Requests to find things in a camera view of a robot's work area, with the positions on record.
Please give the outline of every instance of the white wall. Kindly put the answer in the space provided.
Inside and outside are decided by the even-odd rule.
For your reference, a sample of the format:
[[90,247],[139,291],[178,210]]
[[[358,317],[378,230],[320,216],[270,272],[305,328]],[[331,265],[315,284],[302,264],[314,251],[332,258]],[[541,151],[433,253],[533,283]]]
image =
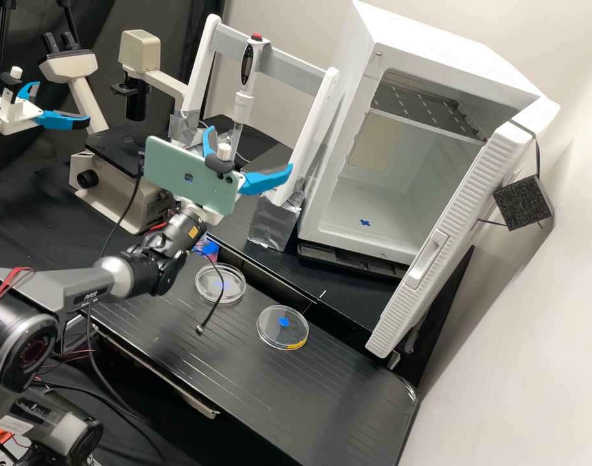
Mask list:
[[[230,0],[224,21],[321,67],[329,66],[351,0]],[[592,0],[370,0],[369,3],[485,43],[544,93],[566,105],[592,64]],[[239,68],[218,60],[206,116],[231,115]],[[250,123],[293,147],[311,98],[269,78],[255,83]]]
[[[562,105],[542,138],[554,226],[482,230],[400,464],[592,465],[592,0],[372,3],[487,44]],[[328,65],[348,0],[269,5],[233,0],[225,21]],[[236,76],[218,63],[210,114]],[[251,123],[293,145],[310,100],[261,83]]]
[[592,77],[563,117],[575,139],[543,175],[554,228],[497,298],[498,264],[521,260],[485,240],[428,367],[402,466],[592,465]]

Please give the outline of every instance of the mint green phone case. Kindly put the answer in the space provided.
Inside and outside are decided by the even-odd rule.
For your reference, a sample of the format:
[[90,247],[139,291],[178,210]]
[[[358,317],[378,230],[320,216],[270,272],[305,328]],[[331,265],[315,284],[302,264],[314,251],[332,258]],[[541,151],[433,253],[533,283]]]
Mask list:
[[218,173],[205,166],[202,156],[155,136],[147,138],[144,177],[222,215],[233,212],[238,180],[233,171],[225,173],[220,179]]

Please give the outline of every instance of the petri dish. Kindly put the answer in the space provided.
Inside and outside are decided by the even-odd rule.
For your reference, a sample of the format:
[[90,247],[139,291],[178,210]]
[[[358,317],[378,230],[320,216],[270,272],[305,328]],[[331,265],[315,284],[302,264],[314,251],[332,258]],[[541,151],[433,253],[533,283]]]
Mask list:
[[[223,280],[225,281],[225,292],[222,299],[220,299],[220,303],[229,304],[244,296],[246,292],[246,279],[242,275],[242,272],[229,264],[216,263],[214,265],[220,271],[220,275],[223,276]],[[223,284],[212,264],[205,265],[201,268],[197,272],[194,282],[197,286],[197,291],[203,298],[212,303],[216,302],[218,296],[220,296],[220,290]]]
[[302,348],[309,338],[309,324],[297,310],[276,304],[266,307],[257,318],[257,332],[263,342],[277,350]]

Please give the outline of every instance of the microscope focus knob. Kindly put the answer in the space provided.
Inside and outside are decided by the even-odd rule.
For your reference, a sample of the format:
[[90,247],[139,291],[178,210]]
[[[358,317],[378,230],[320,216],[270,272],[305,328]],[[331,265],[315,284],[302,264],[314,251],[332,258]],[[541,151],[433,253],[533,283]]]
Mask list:
[[80,172],[78,176],[76,176],[76,180],[83,189],[89,189],[97,186],[100,182],[100,178],[97,176],[97,173],[95,173],[94,170],[85,170],[84,172]]

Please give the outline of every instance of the black table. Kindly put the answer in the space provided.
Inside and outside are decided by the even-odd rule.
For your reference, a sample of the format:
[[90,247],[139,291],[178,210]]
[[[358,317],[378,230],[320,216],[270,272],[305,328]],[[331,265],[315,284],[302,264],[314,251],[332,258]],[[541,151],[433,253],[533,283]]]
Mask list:
[[[0,266],[88,266],[111,226],[70,192],[65,167],[0,185]],[[110,251],[133,242],[119,230]],[[414,391],[313,324],[301,350],[267,347],[254,324],[275,301],[253,287],[196,337],[194,325],[208,310],[192,291],[202,263],[192,258],[163,298],[99,305],[101,331],[299,464],[396,464],[415,413]]]

